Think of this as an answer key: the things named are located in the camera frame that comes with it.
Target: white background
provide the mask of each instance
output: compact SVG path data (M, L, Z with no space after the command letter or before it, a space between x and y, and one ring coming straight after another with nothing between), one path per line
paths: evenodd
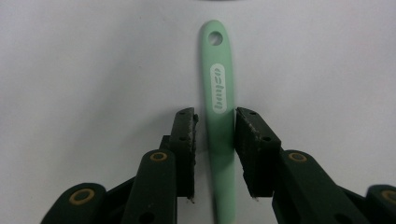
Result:
M1 1L0 223L39 223L68 188L112 189L195 107L195 203L213 223L199 31L225 25L235 105L361 195L396 186L396 2ZM238 223L276 223L236 159Z

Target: brass screw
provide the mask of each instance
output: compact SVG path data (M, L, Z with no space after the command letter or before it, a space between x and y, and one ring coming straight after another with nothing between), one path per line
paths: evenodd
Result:
M69 202L73 205L82 205L89 202L94 196L95 191L93 189L79 189L70 196Z
M152 161L166 161L168 155L163 152L155 152L149 157Z
M308 160L305 155L297 153L297 152L290 153L289 159L291 159L292 161L297 161L297 162L306 162Z
M396 191L385 189L382 190L381 195L388 202L396 204Z

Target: handle hole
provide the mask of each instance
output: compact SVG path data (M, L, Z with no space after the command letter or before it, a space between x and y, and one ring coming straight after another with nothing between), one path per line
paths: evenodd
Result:
M217 32L217 31L210 33L208 41L209 41L209 44L211 44L213 46L220 45L222 42L221 33Z

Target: green spatula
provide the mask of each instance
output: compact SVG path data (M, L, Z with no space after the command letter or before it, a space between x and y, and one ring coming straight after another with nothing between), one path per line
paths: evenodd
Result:
M209 159L219 224L235 223L233 165L233 67L224 26L210 21L202 30Z

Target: green plastic handle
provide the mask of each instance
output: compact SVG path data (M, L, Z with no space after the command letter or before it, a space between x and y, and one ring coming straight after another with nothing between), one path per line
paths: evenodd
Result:
M233 67L219 21L204 25L201 41L209 159L219 224L235 223Z

